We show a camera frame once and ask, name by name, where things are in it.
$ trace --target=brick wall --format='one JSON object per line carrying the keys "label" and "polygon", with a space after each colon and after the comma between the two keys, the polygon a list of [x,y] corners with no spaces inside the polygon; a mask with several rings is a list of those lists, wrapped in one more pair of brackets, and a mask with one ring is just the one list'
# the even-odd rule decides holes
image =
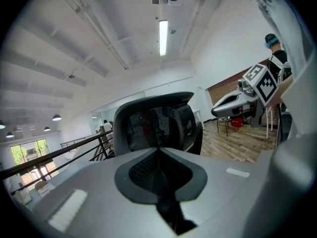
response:
{"label": "brick wall", "polygon": [[[267,64],[267,59],[260,62],[263,65]],[[219,82],[216,85],[211,86],[210,88],[208,88],[208,92],[210,94],[212,103],[215,104],[217,101],[219,101],[224,95],[231,93],[234,90],[237,90],[237,86],[238,86],[238,80],[240,78],[242,78],[242,76],[250,69],[247,68],[245,70],[243,70],[242,72],[239,72],[221,82]],[[275,115],[275,107],[272,109],[273,112],[273,117]],[[278,123],[278,115],[275,116],[275,118],[273,119],[273,124],[277,125]],[[262,116],[262,124],[265,125],[266,124],[266,114],[264,113],[264,115]]]}

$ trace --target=table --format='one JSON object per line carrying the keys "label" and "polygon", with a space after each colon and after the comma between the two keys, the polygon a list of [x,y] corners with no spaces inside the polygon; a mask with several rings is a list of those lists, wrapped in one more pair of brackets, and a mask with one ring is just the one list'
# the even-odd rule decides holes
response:
{"label": "table", "polygon": [[229,122],[231,121],[231,119],[229,118],[219,118],[217,120],[217,130],[218,130],[218,133],[219,133],[219,127],[218,127],[218,123],[223,123],[225,122],[225,126],[226,126],[226,133],[227,133],[227,136],[228,136],[228,128],[229,128]]}

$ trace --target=wooden floor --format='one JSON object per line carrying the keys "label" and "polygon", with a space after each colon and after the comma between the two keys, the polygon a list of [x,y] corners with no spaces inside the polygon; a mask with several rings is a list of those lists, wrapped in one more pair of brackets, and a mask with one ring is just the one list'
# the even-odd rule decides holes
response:
{"label": "wooden floor", "polygon": [[251,128],[249,125],[235,128],[229,124],[226,136],[225,123],[210,121],[205,124],[203,135],[202,156],[218,160],[249,161],[255,163],[261,151],[274,149],[276,129],[269,131],[266,139],[266,128]]}

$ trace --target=fluorescent light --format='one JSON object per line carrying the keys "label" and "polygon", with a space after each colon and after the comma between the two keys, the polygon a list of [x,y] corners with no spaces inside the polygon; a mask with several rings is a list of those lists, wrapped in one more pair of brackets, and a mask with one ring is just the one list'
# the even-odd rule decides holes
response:
{"label": "fluorescent light", "polygon": [[159,22],[159,55],[166,55],[168,21],[161,20]]}
{"label": "fluorescent light", "polygon": [[8,134],[6,135],[6,137],[7,138],[12,138],[12,137],[14,137],[14,135],[12,134],[12,132],[9,131]]}
{"label": "fluorescent light", "polygon": [[60,115],[53,116],[53,121],[59,121],[59,120],[61,120]]}

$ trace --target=red object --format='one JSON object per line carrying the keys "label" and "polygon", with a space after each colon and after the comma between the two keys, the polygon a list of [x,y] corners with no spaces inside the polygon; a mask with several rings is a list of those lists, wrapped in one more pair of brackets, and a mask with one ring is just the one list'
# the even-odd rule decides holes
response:
{"label": "red object", "polygon": [[242,118],[232,119],[231,126],[241,128],[243,126],[243,119]]}

